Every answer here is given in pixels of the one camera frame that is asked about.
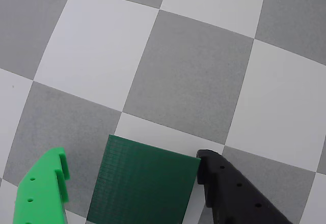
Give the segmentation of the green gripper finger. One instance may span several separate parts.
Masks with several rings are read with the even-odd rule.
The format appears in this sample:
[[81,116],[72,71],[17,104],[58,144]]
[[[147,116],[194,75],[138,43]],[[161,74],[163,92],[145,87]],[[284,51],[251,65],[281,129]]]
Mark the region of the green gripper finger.
[[69,179],[64,148],[44,153],[18,185],[13,223],[67,223]]

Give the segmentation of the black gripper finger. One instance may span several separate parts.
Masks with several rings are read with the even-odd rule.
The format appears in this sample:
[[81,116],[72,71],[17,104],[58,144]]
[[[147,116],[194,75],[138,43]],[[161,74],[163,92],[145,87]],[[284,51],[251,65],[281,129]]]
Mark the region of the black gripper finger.
[[236,167],[212,150],[199,150],[197,182],[214,223],[291,223]]

